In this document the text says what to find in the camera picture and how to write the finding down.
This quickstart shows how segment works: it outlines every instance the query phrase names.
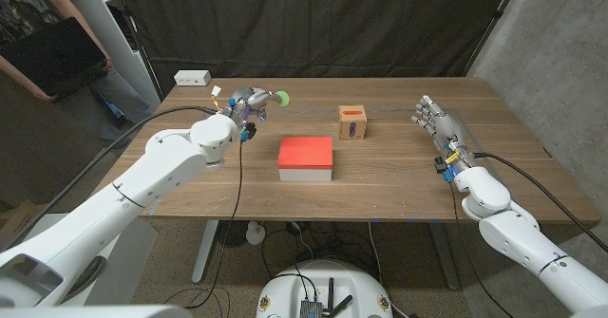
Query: white power strip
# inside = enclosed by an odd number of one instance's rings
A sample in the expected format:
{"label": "white power strip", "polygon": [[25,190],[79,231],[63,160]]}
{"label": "white power strip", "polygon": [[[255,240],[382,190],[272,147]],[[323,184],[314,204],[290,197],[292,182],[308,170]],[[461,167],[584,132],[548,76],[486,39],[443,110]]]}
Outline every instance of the white power strip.
{"label": "white power strip", "polygon": [[211,74],[209,70],[180,70],[173,78],[177,85],[207,85]]}

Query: black laptop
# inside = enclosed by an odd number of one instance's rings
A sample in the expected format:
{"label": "black laptop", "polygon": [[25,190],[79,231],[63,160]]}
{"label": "black laptop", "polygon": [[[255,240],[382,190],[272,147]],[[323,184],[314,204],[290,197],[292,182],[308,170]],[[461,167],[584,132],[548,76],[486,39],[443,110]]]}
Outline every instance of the black laptop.
{"label": "black laptop", "polygon": [[105,74],[104,54],[75,18],[0,47],[0,54],[58,100]]}

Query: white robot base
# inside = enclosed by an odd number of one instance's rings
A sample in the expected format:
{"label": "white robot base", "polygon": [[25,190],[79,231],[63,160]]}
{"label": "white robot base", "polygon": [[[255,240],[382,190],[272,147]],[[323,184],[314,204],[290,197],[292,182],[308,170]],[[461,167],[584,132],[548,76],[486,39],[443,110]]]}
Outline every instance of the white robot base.
{"label": "white robot base", "polygon": [[[306,306],[322,306],[327,316],[351,318],[391,318],[389,296],[380,283],[355,266],[333,259],[317,259],[305,261],[297,265],[299,272],[311,279],[316,287],[316,302]],[[314,301],[313,285],[297,275],[281,276],[283,274],[298,274],[296,268],[282,271],[276,278],[268,282],[259,295],[256,318],[287,318],[301,317],[302,302],[308,291],[308,300]],[[345,303],[348,296],[351,300]],[[321,317],[321,314],[305,317]]]}

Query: black curtain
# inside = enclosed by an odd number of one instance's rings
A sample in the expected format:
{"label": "black curtain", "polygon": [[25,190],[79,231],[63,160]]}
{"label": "black curtain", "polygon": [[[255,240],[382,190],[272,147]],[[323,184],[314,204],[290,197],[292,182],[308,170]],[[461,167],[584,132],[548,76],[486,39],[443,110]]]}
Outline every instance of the black curtain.
{"label": "black curtain", "polygon": [[168,93],[212,77],[463,76],[501,0],[124,0]]}

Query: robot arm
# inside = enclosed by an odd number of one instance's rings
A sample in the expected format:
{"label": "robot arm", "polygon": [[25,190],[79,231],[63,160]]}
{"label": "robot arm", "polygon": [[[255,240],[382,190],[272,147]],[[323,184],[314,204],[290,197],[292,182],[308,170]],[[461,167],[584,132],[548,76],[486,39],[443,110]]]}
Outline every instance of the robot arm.
{"label": "robot arm", "polygon": [[288,97],[243,87],[221,113],[190,129],[154,135],[116,180],[51,228],[0,254],[0,308],[60,304],[95,255],[146,206],[200,173],[218,170],[226,150],[252,138],[249,113],[265,115],[270,100],[286,105]]}
{"label": "robot arm", "polygon": [[467,151],[458,123],[429,96],[416,105],[412,120],[432,137],[446,156],[444,172],[460,192],[469,192],[463,210],[479,221],[485,242],[534,273],[573,313],[608,305],[608,284],[556,246],[530,213]]}

